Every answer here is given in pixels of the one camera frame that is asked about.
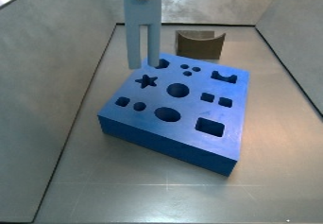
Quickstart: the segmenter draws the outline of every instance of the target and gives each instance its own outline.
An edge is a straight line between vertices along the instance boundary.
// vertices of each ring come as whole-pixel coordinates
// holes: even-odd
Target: gray corner wall
[[[0,9],[0,221],[29,222],[114,27],[105,0]]]
[[[323,115],[323,0],[274,0],[256,28]]]

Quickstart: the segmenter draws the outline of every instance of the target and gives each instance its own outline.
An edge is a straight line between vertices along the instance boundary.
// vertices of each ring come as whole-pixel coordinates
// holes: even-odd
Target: small round hole
[[[154,116],[164,122],[176,122],[180,119],[180,113],[174,109],[166,107],[157,108]]]
[[[181,69],[188,69],[189,66],[188,66],[186,64],[181,64],[181,65],[180,65],[180,68],[181,68]]]
[[[181,98],[189,93],[189,89],[184,84],[170,84],[166,88],[166,92],[172,97]]]
[[[196,71],[196,72],[198,72],[200,71],[200,68],[198,67],[193,67],[192,70]]]
[[[146,104],[144,102],[136,102],[133,104],[133,110],[137,112],[142,111],[146,108]]]
[[[189,77],[189,76],[192,75],[192,73],[190,73],[189,71],[185,71],[185,72],[182,73],[182,75],[184,75],[185,77]]]

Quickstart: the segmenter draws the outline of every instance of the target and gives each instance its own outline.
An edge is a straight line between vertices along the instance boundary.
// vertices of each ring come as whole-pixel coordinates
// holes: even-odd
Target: arch-shaped hole
[[[144,102],[136,102],[133,104],[133,110],[137,112],[142,111],[146,108],[146,104]]]
[[[189,88],[184,84],[174,83],[168,86],[166,92],[172,97],[181,98],[189,93]]]
[[[157,108],[154,111],[154,116],[164,122],[176,122],[180,119],[180,113],[168,107]]]
[[[158,65],[154,67],[154,69],[165,69],[169,66],[169,62],[164,59],[158,60]]]
[[[232,75],[230,77],[222,77],[218,74],[218,71],[212,72],[210,78],[220,80],[220,81],[224,81],[224,82],[228,82],[228,83],[232,83],[232,84],[234,84],[237,82],[237,76],[236,75]]]

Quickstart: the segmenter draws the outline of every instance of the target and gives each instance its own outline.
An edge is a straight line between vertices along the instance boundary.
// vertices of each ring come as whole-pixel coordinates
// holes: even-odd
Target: blue shape sorter block
[[[98,112],[104,133],[228,176],[240,157],[248,72],[160,54]]]

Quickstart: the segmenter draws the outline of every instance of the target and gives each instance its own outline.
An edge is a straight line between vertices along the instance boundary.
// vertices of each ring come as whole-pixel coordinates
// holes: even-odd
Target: gray metal floor
[[[296,83],[253,27],[162,26],[162,52],[177,29],[225,32],[218,63],[250,73],[230,177],[101,133],[96,113],[130,73],[117,26],[36,222],[321,222],[323,124]]]

